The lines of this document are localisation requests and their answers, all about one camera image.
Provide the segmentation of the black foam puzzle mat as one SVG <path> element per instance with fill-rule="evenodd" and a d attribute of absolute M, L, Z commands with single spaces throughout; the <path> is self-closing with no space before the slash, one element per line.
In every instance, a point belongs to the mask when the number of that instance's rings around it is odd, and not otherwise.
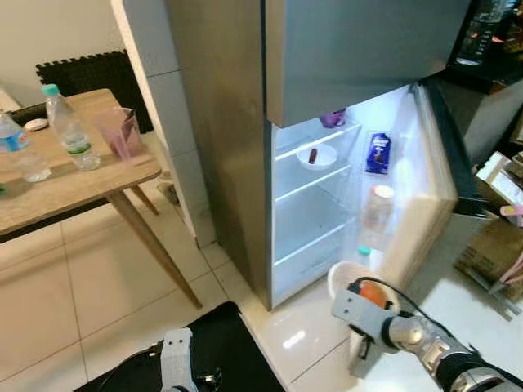
<path fill-rule="evenodd" d="M 154 126 L 126 51 L 98 53 L 36 65 L 41 83 L 55 83 L 66 97 L 100 89 L 113 93 L 121 107 L 134 109 L 141 133 Z"/>

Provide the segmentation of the purple chocolate bar pack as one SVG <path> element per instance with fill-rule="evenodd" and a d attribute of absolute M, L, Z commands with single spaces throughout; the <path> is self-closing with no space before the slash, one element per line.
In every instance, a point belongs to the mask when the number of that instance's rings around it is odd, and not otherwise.
<path fill-rule="evenodd" d="M 365 156 L 364 171 L 388 175 L 390 166 L 390 138 L 385 133 L 373 133 Z"/>

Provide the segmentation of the clear bottle with markings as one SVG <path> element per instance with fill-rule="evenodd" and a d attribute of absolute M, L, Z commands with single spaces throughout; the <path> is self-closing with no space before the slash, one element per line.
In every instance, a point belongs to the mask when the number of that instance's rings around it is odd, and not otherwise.
<path fill-rule="evenodd" d="M 475 0 L 475 4 L 455 57 L 455 62 L 464 66 L 479 66 L 485 60 L 507 0 Z"/>

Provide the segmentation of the small teal-capped bottle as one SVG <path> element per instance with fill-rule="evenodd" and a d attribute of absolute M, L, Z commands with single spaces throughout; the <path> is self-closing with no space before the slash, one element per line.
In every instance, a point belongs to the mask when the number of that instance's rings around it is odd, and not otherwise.
<path fill-rule="evenodd" d="M 354 256 L 352 257 L 352 261 L 354 261 L 355 264 L 357 264 L 357 265 L 363 266 L 364 268 L 367 268 L 367 269 L 373 268 L 373 265 L 371 265 L 370 247 L 366 247 L 366 246 L 356 247 Z"/>

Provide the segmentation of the orange-red tomato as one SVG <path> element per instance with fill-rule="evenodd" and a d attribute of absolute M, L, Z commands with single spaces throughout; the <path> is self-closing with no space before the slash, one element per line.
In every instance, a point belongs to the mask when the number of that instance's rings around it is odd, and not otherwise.
<path fill-rule="evenodd" d="M 382 290 L 381 284 L 363 280 L 362 283 L 360 283 L 359 294 L 363 298 L 376 304 L 379 309 L 384 310 L 387 307 L 387 295 L 384 290 Z"/>

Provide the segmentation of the wooden table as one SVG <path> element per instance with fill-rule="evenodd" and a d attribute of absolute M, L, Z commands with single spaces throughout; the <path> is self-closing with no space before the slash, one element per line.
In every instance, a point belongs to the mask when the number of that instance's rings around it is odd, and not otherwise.
<path fill-rule="evenodd" d="M 47 180 L 31 184 L 24 182 L 16 171 L 0 171 L 0 185 L 5 188 L 0 194 L 0 243 L 108 202 L 130 225 L 179 290 L 195 306 L 202 305 L 161 240 L 126 195 L 126 190 L 130 189 L 139 198 L 145 198 L 141 184 L 158 178 L 162 172 L 158 160 L 149 150 L 142 150 L 130 159 L 119 159 L 107 145 L 102 145 L 98 149 L 102 156 L 101 167 L 84 172 L 64 161 L 66 156 L 62 145 L 52 136 L 41 131 L 30 135 L 29 140 L 42 146 L 42 152 L 53 166 L 52 175 Z"/>

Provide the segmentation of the black countertop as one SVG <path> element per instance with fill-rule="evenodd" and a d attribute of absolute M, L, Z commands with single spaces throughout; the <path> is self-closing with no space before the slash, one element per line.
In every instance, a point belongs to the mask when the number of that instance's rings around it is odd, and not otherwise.
<path fill-rule="evenodd" d="M 461 65 L 455 62 L 461 37 L 466 33 L 468 22 L 476 8 L 475 0 L 471 0 L 467 10 L 466 19 L 457 36 L 457 42 L 449 57 L 447 67 L 438 76 L 445 81 L 456 83 L 464 88 L 472 89 L 476 92 L 493 94 L 504 88 L 508 88 L 513 83 L 519 82 L 523 78 L 523 52 L 519 55 L 508 55 L 503 50 L 502 33 L 504 27 L 499 24 L 494 33 L 492 44 L 486 52 L 485 60 L 480 65 Z"/>

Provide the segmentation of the yellow snack bag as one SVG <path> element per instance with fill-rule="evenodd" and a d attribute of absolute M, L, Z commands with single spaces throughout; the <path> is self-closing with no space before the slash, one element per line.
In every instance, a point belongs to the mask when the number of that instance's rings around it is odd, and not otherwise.
<path fill-rule="evenodd" d="M 523 52 L 523 27 L 521 16 L 522 0 L 507 0 L 502 24 L 503 50 L 508 55 L 519 55 Z"/>

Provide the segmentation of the teal-capped clear water bottle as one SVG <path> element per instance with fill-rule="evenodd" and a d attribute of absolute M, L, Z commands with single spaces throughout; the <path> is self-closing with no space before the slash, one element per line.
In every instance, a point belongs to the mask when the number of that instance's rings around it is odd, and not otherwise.
<path fill-rule="evenodd" d="M 42 85 L 45 95 L 47 119 L 50 127 L 56 132 L 57 139 L 79 171 L 93 171 L 101 164 L 101 158 L 92 148 L 89 135 L 83 121 L 69 104 L 67 98 L 60 93 L 55 83 Z"/>

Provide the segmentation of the silver freezer door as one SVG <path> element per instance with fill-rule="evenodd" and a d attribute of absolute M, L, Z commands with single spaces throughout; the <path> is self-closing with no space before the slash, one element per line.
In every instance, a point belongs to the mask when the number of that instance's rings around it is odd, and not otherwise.
<path fill-rule="evenodd" d="M 292 126 L 447 67 L 471 0 L 265 0 L 266 119 Z"/>

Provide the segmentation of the silver two-door fridge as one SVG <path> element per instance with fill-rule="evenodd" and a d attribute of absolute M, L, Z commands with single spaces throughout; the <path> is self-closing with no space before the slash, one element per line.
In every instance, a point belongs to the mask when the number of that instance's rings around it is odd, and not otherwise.
<path fill-rule="evenodd" d="M 264 6 L 265 0 L 167 0 L 217 239 L 261 303 L 267 310 L 276 310 L 324 277 L 330 266 L 351 261 L 356 247 L 366 246 L 361 213 L 371 186 L 393 188 L 392 138 L 406 90 L 429 78 L 437 81 L 438 73 L 345 108 L 344 126 L 359 123 L 361 127 L 325 142 L 337 150 L 337 161 L 322 172 L 350 169 L 340 178 L 325 180 L 274 203 L 274 178 L 290 175 L 293 169 L 305 169 L 295 154 L 274 162 L 274 149 L 321 126 L 321 115 L 292 126 L 277 126 L 266 119 Z M 388 175 L 364 171 L 373 133 L 389 135 Z M 370 271 L 392 285 L 380 268 L 387 254 L 393 212 L 382 246 L 370 248 Z M 487 221 L 485 206 L 483 216 L 471 240 Z M 350 219 L 356 220 L 355 227 L 343 235 L 273 266 L 278 225 L 294 221 L 343 223 Z M 418 301 L 425 300 L 438 281 L 452 272 L 467 247 L 461 247 L 454 264 L 437 280 L 419 290 L 403 291 Z"/>

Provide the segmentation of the purple cup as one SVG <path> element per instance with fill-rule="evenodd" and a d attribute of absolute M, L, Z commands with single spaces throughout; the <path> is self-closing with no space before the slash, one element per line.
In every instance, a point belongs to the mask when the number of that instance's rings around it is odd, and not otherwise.
<path fill-rule="evenodd" d="M 335 112 L 321 115 L 319 121 L 321 126 L 324 128 L 342 127 L 346 123 L 345 108 L 337 109 Z"/>

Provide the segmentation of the blue-labelled clear water bottle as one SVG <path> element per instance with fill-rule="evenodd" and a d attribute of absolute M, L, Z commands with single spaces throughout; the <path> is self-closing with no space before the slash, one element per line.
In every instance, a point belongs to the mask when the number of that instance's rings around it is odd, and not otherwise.
<path fill-rule="evenodd" d="M 16 168 L 27 182 L 41 182 L 52 175 L 47 161 L 36 149 L 31 149 L 27 131 L 2 109 L 0 109 L 0 150 L 11 155 Z"/>

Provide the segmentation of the white-capped pale drink bottle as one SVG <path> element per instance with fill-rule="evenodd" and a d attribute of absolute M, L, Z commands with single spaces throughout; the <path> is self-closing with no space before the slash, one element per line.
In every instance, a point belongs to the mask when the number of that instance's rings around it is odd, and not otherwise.
<path fill-rule="evenodd" d="M 371 249 L 382 246 L 388 221 L 395 208 L 395 190 L 389 185 L 371 186 L 361 213 L 363 243 Z"/>

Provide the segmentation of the fridge door with white liner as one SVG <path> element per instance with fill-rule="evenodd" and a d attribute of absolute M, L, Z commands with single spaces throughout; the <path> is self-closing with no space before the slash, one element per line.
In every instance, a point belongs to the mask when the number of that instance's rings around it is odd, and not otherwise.
<path fill-rule="evenodd" d="M 408 86 L 395 125 L 395 212 L 380 272 L 402 290 L 419 290 L 451 268 L 485 213 L 440 82 Z"/>

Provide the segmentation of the large open cardboard box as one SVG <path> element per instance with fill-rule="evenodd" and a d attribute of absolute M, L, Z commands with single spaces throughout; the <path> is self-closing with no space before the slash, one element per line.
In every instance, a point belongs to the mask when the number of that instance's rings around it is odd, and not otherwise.
<path fill-rule="evenodd" d="M 520 168 L 519 162 L 494 152 L 475 172 L 489 220 L 455 265 L 512 306 L 522 299 L 523 189 L 512 171 Z"/>

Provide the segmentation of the glass fridge shelf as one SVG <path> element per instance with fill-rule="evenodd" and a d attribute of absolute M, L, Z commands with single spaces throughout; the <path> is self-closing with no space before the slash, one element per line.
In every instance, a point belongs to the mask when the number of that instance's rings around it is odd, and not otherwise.
<path fill-rule="evenodd" d="M 292 169 L 292 173 L 286 176 L 274 178 L 274 203 L 283 202 L 284 199 L 301 193 L 307 188 L 324 183 L 325 180 L 340 178 L 350 167 L 338 167 L 329 171 L 310 171 L 310 169 Z"/>
<path fill-rule="evenodd" d="M 354 228 L 355 223 L 355 219 L 323 224 L 300 220 L 278 225 L 274 235 L 273 266 L 283 264 L 310 247 L 323 243 L 324 240 L 343 235 L 347 229 Z"/>
<path fill-rule="evenodd" d="M 313 130 L 304 131 L 299 136 L 292 138 L 290 142 L 278 145 L 276 149 L 274 149 L 272 160 L 275 162 L 291 157 L 297 153 L 298 150 L 307 149 L 307 147 L 314 145 L 321 145 L 321 143 L 332 141 L 340 136 L 355 133 L 360 127 L 361 124 L 352 122 L 343 127 L 323 128 L 318 126 L 317 128 L 313 128 Z"/>

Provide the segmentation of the pink translucent jug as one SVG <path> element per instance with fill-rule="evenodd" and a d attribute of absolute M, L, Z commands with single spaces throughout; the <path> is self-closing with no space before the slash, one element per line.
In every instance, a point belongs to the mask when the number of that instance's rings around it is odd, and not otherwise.
<path fill-rule="evenodd" d="M 102 138 L 120 160 L 130 160 L 147 152 L 134 109 L 104 109 L 91 118 L 91 123 L 101 132 Z"/>

